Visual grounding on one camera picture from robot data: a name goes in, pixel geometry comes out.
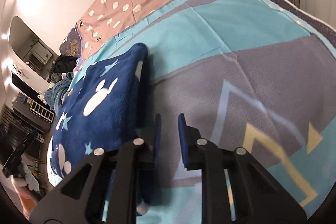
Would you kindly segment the person's left hand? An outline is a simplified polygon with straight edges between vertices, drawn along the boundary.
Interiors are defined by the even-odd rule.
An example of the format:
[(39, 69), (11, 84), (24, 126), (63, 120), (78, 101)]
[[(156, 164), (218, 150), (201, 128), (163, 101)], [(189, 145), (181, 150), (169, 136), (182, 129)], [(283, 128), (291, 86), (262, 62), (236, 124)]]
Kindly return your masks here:
[(23, 188), (27, 186), (30, 191), (39, 192), (39, 183), (27, 165), (25, 163), (21, 163), (20, 166), (22, 167), (23, 171), (21, 177), (18, 177), (17, 175), (11, 175), (11, 183), (13, 184), (14, 189), (17, 192), (22, 192)]

